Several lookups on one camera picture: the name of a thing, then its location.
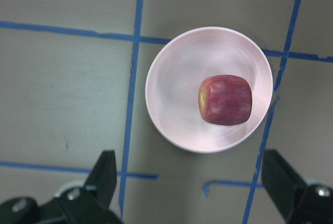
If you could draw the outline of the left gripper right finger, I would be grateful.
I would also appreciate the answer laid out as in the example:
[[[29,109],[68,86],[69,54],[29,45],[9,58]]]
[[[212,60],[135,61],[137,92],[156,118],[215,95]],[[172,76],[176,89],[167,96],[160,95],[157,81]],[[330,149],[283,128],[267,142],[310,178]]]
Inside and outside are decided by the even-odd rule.
[[[285,223],[332,223],[332,187],[307,183],[274,149],[263,153],[261,181]]]

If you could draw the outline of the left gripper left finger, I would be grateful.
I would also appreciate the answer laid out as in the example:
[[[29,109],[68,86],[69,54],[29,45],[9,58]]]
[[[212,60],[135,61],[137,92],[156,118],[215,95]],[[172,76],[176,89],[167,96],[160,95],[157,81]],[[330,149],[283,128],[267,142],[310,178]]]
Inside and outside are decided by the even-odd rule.
[[[70,187],[38,205],[31,197],[1,204],[1,223],[121,223],[109,207],[117,185],[115,152],[102,151],[82,186]]]

